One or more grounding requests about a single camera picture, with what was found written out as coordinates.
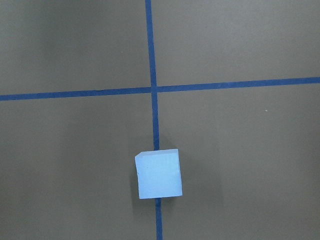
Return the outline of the light blue foam block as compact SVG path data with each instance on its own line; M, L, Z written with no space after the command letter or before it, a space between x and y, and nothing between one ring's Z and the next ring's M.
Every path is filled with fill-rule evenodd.
M143 151L135 156L140 199L183 195L178 149Z

